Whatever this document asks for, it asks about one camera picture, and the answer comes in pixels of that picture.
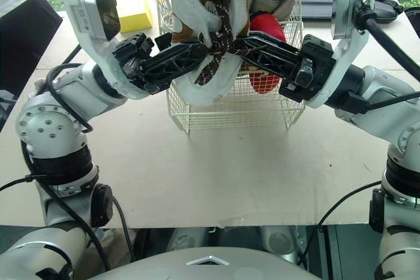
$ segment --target shoelace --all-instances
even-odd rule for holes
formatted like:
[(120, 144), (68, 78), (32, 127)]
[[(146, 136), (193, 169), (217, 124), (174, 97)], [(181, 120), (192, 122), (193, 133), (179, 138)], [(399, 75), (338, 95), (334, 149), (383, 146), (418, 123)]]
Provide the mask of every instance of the shoelace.
[[(208, 63), (196, 80), (198, 85), (206, 85), (216, 74), (221, 64), (222, 57), (229, 52), (238, 56), (246, 56), (256, 49), (240, 49), (235, 45), (234, 35), (232, 33), (232, 26), (229, 19), (230, 0), (213, 0), (218, 16), (221, 19), (221, 27), (218, 32), (210, 32), (210, 39), (212, 47), (208, 49), (208, 53), (213, 56), (212, 61)], [(199, 41), (204, 45), (203, 34), (199, 35)]]

